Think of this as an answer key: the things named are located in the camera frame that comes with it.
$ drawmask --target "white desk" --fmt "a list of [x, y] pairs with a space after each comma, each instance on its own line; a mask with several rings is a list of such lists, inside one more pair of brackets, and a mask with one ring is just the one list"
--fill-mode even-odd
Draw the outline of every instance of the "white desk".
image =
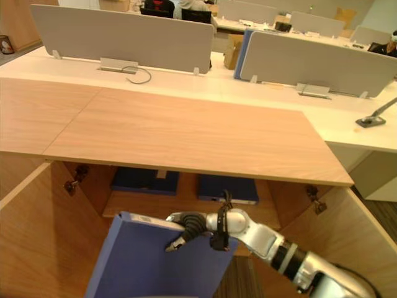
[[[265, 24], [254, 23], [254, 25], [252, 27], [250, 27], [250, 26], [243, 25], [242, 23], [240, 23], [237, 20], [226, 20], [226, 19], [217, 18], [217, 17], [214, 18], [214, 21], [216, 22], [217, 28], [232, 30], [232, 31], [236, 31], [236, 32], [244, 32], [246, 29], [264, 30], [264, 29], [268, 28], [268, 26]], [[369, 48], [369, 45], [364, 46], [363, 49], [353, 47], [353, 43], [348, 38], [345, 38], [345, 37], [336, 37], [336, 38], [325, 37], [325, 36], [310, 37], [310, 36], [307, 36], [300, 32], [289, 32], [289, 33], [284, 33], [283, 35], [291, 37], [291, 38], [298, 38], [298, 39], [303, 39], [303, 40], [311, 40], [314, 42], [326, 43], [328, 45], [349, 47], [349, 48], [353, 48], [353, 49], [360, 50], [360, 51], [367, 51]]]
[[[397, 94], [397, 83], [389, 85], [376, 99], [360, 99], [332, 94], [331, 101], [299, 96], [293, 86], [252, 84], [233, 79], [233, 71], [223, 66], [223, 55], [212, 53], [212, 70], [194, 76], [177, 71], [151, 70], [153, 79], [134, 85], [130, 74], [99, 71], [98, 61], [56, 60], [44, 47], [0, 67], [0, 77], [86, 84], [192, 99], [247, 104], [302, 111], [322, 138], [333, 144], [378, 151], [397, 152], [397, 106], [382, 117], [386, 125], [363, 129], [355, 120], [371, 114]], [[144, 79], [140, 73], [134, 79]]]

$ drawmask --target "cabinet hinge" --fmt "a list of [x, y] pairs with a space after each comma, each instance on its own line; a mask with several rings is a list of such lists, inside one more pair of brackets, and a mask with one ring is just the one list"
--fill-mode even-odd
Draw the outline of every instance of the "cabinet hinge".
[[324, 202], [320, 202], [318, 200], [318, 188], [316, 186], [307, 185], [306, 193], [312, 203], [314, 203], [314, 211], [316, 212], [316, 214], [320, 214], [327, 209], [327, 205]]
[[84, 178], [88, 175], [89, 167], [88, 165], [79, 165], [74, 170], [74, 180], [65, 182], [63, 186], [70, 196], [73, 196], [76, 192], [76, 187], [81, 183]]

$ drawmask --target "gray desk partition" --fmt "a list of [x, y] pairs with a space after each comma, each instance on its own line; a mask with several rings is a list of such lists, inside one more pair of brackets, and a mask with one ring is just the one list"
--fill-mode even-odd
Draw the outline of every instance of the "gray desk partition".
[[222, 0], [219, 4], [218, 17], [225, 17], [228, 20], [251, 20], [260, 24], [266, 22], [272, 25], [278, 13], [277, 8], [270, 6]]
[[361, 26], [357, 26], [352, 34], [350, 41], [370, 45], [373, 42], [386, 44], [390, 40], [391, 33], [377, 31]]
[[241, 79], [327, 86], [331, 91], [377, 96], [397, 74], [397, 59], [255, 31], [241, 68]]
[[213, 26], [124, 12], [32, 5], [32, 15], [49, 54], [207, 73]]
[[294, 11], [291, 15], [292, 28], [300, 32], [318, 32], [322, 36], [338, 37], [343, 31], [345, 22], [341, 20], [328, 19], [327, 17], [305, 14]]

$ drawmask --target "open cabinet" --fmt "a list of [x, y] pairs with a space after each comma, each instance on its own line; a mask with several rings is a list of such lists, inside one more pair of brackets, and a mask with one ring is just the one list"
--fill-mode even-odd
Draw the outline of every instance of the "open cabinet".
[[[82, 297], [120, 211], [165, 218], [218, 210], [220, 203], [198, 200], [197, 173], [256, 179], [258, 205], [235, 207], [395, 296], [396, 244], [303, 114], [51, 82], [0, 84], [0, 161], [17, 156], [27, 165], [9, 176], [12, 162], [0, 163], [7, 175], [0, 182], [16, 185], [0, 201], [0, 296]], [[29, 166], [32, 158], [46, 161]], [[79, 165], [88, 173], [70, 195], [65, 183]], [[112, 191], [118, 166], [178, 170], [177, 196]], [[241, 246], [236, 254], [250, 253]], [[265, 297], [296, 295], [284, 277], [255, 265]]]

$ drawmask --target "blue folder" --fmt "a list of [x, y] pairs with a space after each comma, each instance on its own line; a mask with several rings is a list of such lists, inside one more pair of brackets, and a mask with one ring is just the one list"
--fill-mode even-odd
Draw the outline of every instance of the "blue folder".
[[211, 298], [238, 241], [230, 239], [230, 251], [215, 251], [208, 237], [199, 236], [179, 250], [166, 253], [165, 247], [183, 229], [174, 224], [164, 227], [163, 222], [127, 212], [116, 216], [84, 297]]
[[257, 204], [255, 180], [249, 178], [227, 177], [201, 174], [198, 176], [198, 198], [205, 201], [223, 201], [223, 191], [232, 196], [232, 203]]
[[179, 173], [167, 171], [165, 178], [157, 178], [157, 172], [155, 169], [119, 167], [112, 190], [176, 196]]
[[234, 69], [233, 77], [235, 79], [241, 79], [240, 77], [241, 69], [243, 68], [244, 59], [246, 58], [246, 54], [247, 54], [247, 48], [249, 45], [249, 41], [251, 39], [251, 34], [253, 32], [254, 32], [253, 29], [246, 29], [244, 31], [243, 44], [241, 45], [240, 54], [238, 55], [238, 59], [236, 63], [236, 68]]

